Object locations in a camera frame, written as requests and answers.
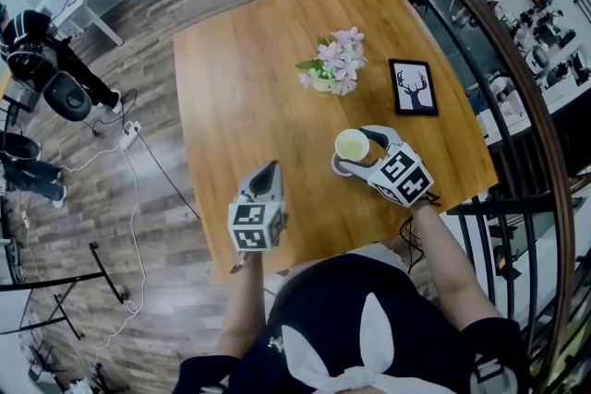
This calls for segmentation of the person's dark top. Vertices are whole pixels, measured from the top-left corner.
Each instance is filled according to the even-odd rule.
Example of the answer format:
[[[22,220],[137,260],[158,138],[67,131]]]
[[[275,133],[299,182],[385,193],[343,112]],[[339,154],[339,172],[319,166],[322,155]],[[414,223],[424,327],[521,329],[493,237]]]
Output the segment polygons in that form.
[[[517,394],[530,385],[519,326],[504,317],[455,328],[421,296],[400,269],[358,255],[327,259],[295,276],[278,293],[266,326],[242,358],[193,357],[179,368],[173,394],[314,394],[293,378],[283,353],[282,327],[301,333],[331,376],[362,365],[359,328],[369,294],[391,327],[394,358],[389,376],[416,377],[470,394],[476,357],[497,358],[517,376]]]

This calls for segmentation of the black framed deer picture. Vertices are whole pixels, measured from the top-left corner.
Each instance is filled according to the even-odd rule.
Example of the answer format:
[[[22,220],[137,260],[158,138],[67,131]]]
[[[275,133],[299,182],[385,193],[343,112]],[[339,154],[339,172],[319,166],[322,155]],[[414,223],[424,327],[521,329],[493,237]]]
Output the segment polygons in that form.
[[[399,115],[437,116],[439,114],[428,63],[388,60],[394,110]]]

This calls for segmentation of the white bow cloth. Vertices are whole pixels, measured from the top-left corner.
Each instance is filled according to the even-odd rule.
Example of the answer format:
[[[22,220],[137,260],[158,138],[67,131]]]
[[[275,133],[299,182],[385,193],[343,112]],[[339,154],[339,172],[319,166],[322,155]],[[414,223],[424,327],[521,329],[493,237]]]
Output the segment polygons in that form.
[[[308,340],[297,330],[282,327],[283,353],[290,375],[314,389],[314,394],[342,394],[372,388],[380,394],[455,394],[450,389],[416,377],[389,376],[394,358],[390,321],[375,294],[367,296],[359,328],[362,365],[331,376]]]

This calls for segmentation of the black frame glass desk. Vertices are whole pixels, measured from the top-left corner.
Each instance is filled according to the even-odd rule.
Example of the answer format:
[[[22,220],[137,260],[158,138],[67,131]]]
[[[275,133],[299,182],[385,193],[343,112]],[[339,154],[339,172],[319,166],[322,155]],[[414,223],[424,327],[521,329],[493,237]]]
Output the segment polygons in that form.
[[[129,298],[127,290],[120,290],[114,283],[111,275],[101,261],[98,254],[99,245],[95,242],[89,244],[91,255],[98,270],[95,272],[80,274],[71,277],[52,279],[46,281],[22,282],[0,284],[0,336],[19,334],[44,328],[54,324],[66,323],[77,340],[83,340],[85,334],[78,331],[65,309],[65,301],[78,284],[84,281],[104,280],[115,296],[119,304],[123,304]],[[35,290],[53,289],[65,286],[66,290],[53,296],[54,307],[50,315],[41,322],[25,324],[25,315]]]

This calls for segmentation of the red paper cup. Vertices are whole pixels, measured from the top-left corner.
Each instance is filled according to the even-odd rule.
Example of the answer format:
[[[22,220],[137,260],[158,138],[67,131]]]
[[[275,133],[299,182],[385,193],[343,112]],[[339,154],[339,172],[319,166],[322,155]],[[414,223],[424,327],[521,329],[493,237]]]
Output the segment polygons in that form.
[[[338,167],[338,158],[342,157],[337,152],[334,152],[332,155],[332,170],[342,177],[352,177],[353,175],[344,173],[344,171]]]

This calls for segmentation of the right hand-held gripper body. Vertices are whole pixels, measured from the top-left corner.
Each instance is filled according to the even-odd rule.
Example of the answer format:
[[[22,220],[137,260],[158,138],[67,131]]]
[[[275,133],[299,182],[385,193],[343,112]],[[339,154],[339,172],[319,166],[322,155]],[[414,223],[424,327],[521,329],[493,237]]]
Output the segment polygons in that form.
[[[368,184],[384,198],[410,208],[434,185],[421,158],[408,144],[391,145],[387,156],[368,179]]]

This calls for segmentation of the person's right forearm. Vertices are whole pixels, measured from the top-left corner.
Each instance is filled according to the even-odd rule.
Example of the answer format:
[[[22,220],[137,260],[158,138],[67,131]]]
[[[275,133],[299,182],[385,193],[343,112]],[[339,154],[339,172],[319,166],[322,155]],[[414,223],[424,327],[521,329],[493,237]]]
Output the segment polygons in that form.
[[[419,200],[411,207],[411,213],[440,306],[449,322],[463,330],[478,320],[500,317],[501,313],[479,285],[466,253],[434,206]]]

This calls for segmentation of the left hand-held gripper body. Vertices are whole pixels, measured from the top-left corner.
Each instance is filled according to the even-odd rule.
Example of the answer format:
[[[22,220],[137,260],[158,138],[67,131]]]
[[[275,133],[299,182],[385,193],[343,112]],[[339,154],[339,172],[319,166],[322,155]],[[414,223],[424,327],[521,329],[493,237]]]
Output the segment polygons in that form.
[[[238,252],[271,251],[286,227],[285,203],[239,194],[229,205],[228,232]]]

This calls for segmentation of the person's left forearm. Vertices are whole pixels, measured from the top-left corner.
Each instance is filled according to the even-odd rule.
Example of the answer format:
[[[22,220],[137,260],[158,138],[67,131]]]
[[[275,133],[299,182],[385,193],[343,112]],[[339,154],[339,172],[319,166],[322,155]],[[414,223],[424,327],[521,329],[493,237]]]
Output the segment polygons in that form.
[[[230,297],[215,354],[242,358],[265,327],[261,253],[230,278]]]

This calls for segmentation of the black railing with wooden handrail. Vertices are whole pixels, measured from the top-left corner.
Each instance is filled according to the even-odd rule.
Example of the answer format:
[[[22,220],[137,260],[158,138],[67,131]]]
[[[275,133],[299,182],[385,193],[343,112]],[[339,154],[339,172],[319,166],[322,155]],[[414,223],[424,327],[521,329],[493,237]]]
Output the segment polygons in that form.
[[[591,374],[591,174],[561,134],[507,24],[485,0],[409,0],[461,81],[497,181],[451,210],[490,300],[522,329],[539,392]]]

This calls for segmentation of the black round device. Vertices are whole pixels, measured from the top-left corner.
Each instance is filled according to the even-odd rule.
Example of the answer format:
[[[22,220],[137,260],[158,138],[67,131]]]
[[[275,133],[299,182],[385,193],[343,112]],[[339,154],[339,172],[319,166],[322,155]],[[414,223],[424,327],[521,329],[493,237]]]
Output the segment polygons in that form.
[[[42,95],[49,107],[67,121],[81,122],[90,114],[89,94],[66,72],[58,71]]]

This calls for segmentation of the white power strip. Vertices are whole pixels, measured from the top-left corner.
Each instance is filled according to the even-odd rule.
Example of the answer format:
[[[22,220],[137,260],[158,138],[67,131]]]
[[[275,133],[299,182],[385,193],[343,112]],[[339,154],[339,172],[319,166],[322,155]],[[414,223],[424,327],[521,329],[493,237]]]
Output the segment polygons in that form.
[[[127,153],[134,142],[139,137],[141,125],[138,121],[126,122],[123,128],[122,136],[119,140],[119,147],[123,153]]]

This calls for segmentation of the pink flowers in white pot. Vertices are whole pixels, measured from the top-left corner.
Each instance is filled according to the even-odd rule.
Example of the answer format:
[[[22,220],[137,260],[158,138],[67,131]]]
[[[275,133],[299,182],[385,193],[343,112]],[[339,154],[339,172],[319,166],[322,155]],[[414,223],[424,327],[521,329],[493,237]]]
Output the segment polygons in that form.
[[[316,55],[295,65],[300,83],[337,96],[355,90],[358,71],[367,63],[364,38],[357,26],[318,37]]]

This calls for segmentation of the yellow paper cup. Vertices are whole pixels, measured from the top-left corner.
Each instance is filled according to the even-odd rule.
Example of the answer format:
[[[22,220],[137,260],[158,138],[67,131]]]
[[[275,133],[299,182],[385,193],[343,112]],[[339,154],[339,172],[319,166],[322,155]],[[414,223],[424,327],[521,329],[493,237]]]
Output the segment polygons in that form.
[[[345,129],[335,139],[338,157],[349,161],[363,161],[369,152],[368,137],[358,129]]]

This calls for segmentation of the yellow top black leg table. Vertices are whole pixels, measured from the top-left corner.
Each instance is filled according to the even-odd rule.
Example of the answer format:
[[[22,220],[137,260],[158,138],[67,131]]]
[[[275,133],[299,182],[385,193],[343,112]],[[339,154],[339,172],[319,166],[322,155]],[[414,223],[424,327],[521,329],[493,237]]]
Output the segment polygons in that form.
[[[0,76],[0,101],[5,101],[25,113],[32,113],[38,100],[39,95],[13,79],[9,68],[5,66]]]

